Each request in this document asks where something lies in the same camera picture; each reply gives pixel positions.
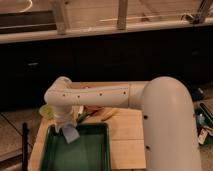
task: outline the black wall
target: black wall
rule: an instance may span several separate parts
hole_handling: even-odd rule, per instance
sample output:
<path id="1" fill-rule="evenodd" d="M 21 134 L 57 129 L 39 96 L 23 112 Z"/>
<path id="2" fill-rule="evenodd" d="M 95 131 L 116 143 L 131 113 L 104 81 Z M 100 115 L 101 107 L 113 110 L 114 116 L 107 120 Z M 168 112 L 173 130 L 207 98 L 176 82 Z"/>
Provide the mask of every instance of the black wall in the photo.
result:
<path id="1" fill-rule="evenodd" d="M 213 81 L 212 35 L 213 26 L 205 26 L 0 44 L 0 109 L 42 105 L 60 75 L 73 81 Z"/>

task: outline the metal pole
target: metal pole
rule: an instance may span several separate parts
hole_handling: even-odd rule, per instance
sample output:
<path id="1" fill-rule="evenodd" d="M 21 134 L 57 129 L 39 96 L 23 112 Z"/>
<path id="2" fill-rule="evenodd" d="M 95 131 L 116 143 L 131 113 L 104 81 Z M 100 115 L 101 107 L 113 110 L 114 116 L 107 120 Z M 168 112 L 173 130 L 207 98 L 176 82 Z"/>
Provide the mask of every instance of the metal pole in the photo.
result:
<path id="1" fill-rule="evenodd" d="M 209 15 L 209 9 L 213 3 L 213 0 L 203 0 L 195 15 L 186 15 L 186 20 L 191 24 L 201 24 L 205 22 L 206 17 Z"/>
<path id="2" fill-rule="evenodd" d="M 28 167 L 28 133 L 27 123 L 22 125 L 22 171 L 27 171 Z"/>
<path id="3" fill-rule="evenodd" d="M 118 22 L 117 22 L 118 30 L 126 29 L 127 9 L 128 9 L 128 0 L 119 0 Z"/>
<path id="4" fill-rule="evenodd" d="M 58 34 L 66 34 L 69 27 L 64 0 L 50 0 Z"/>

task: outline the table surface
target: table surface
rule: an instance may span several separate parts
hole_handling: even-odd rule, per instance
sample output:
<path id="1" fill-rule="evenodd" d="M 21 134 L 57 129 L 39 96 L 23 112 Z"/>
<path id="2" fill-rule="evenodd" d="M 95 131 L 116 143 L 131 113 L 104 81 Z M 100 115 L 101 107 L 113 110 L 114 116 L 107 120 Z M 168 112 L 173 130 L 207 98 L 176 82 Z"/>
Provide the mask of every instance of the table surface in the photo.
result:
<path id="1" fill-rule="evenodd" d="M 125 84 L 125 82 L 90 82 L 73 83 L 73 88 L 96 87 Z M 102 122 L 101 115 L 112 108 L 104 108 L 95 116 L 87 118 L 84 123 Z M 109 126 L 111 168 L 116 169 L 144 169 L 145 153 L 142 113 L 139 110 L 118 109 L 114 116 L 105 121 Z M 45 141 L 47 128 L 54 124 L 54 120 L 42 119 L 37 138 L 31 153 L 28 169 L 37 171 Z"/>

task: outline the green tray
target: green tray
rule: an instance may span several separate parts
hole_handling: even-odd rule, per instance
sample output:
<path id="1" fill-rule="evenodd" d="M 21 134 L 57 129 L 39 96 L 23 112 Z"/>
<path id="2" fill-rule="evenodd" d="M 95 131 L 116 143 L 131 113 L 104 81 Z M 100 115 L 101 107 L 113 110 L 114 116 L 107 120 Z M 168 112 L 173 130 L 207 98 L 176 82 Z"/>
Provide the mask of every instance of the green tray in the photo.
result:
<path id="1" fill-rule="evenodd" d="M 48 128 L 40 171 L 110 171 L 108 126 L 80 124 L 80 138 L 67 144 L 54 125 Z"/>

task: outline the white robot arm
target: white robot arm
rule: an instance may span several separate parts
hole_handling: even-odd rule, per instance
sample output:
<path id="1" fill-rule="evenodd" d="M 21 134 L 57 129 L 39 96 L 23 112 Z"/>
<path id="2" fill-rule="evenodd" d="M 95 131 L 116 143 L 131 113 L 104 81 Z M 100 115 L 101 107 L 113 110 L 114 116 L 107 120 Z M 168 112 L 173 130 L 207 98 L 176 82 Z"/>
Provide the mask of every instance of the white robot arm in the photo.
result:
<path id="1" fill-rule="evenodd" d="M 176 79 L 72 89 L 70 79 L 59 77 L 45 93 L 45 101 L 52 106 L 56 123 L 71 117 L 72 105 L 143 110 L 147 171 L 202 170 L 193 103 Z"/>

